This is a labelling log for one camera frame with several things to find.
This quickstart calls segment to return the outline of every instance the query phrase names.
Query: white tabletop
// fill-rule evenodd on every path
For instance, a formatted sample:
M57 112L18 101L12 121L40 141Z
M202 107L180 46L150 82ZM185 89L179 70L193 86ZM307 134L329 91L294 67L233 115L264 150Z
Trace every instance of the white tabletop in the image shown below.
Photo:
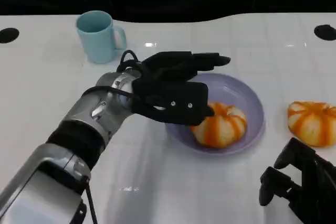
M45 142L85 89L118 60L87 61L76 16L3 16L0 29L20 36L0 44L0 189ZM296 100L336 104L336 41L317 38L316 25L336 27L336 14L247 14L203 23L134 24L124 28L140 59L164 50L218 51L232 58L214 71L246 82L259 95L266 133L231 157L200 154L169 137L165 125L128 118L93 169L99 223L300 223L284 199L261 207L261 174L291 138L287 106ZM317 153L336 164L335 147ZM284 172L300 183L300 172ZM86 223L91 223L90 214Z

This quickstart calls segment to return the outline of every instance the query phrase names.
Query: purple plate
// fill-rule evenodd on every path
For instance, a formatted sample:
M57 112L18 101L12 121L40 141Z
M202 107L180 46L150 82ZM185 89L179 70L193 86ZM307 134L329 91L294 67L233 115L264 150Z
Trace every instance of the purple plate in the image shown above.
M264 110L258 96L248 85L231 76L218 73L199 74L191 81L203 82L208 86L209 102L232 104L244 111L247 117L247 131L242 139L223 149L201 145L187 126L166 124L169 135L195 150L213 154L237 153L261 138L265 129Z

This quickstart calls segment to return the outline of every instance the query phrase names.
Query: orange and white pumpkin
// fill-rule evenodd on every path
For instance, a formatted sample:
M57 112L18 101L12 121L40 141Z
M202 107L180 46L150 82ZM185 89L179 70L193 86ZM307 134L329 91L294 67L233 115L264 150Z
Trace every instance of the orange and white pumpkin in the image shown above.
M333 145L336 142L336 107L325 102L293 102L288 107L288 127L307 145Z
M237 107L219 102L208 105L215 115L207 117L199 126L191 127L198 142L212 148L225 148L238 141L246 131L246 115Z

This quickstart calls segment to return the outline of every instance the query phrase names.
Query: light blue mug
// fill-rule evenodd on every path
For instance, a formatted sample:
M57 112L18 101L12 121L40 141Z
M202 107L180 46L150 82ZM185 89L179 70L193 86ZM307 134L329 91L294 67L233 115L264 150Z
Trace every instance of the light blue mug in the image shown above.
M106 12L83 13L76 21L76 28L84 52L94 63L107 63L117 56L116 49L126 49L124 30L113 26L113 19Z

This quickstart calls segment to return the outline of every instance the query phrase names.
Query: black cable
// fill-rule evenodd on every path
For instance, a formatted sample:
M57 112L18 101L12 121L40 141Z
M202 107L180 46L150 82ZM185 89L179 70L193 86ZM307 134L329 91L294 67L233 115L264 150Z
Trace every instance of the black cable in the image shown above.
M139 61L137 56L135 55L135 53L132 51L132 50L126 50L122 56L121 56L121 60L120 60L120 63L123 63L124 62L124 59L125 59L125 56L127 54L131 54L133 56L133 59L136 60L136 61Z
M94 211L93 200L92 200L92 195L91 195L91 190L90 190L89 184L86 187L86 195L88 196L88 201L89 201L90 212L91 212L91 217L92 217L93 224L98 224L96 212Z
M92 88L87 89L82 94L82 96L84 96L84 95L86 95L88 93L92 93L92 92L95 92L95 91L101 91L101 90L109 91L111 93L117 93L117 94L123 95L123 96L128 97L128 98L133 98L133 99L138 99L139 98L135 94L132 94L132 93L120 90L120 89L115 89L115 88L110 87L110 86L94 86Z

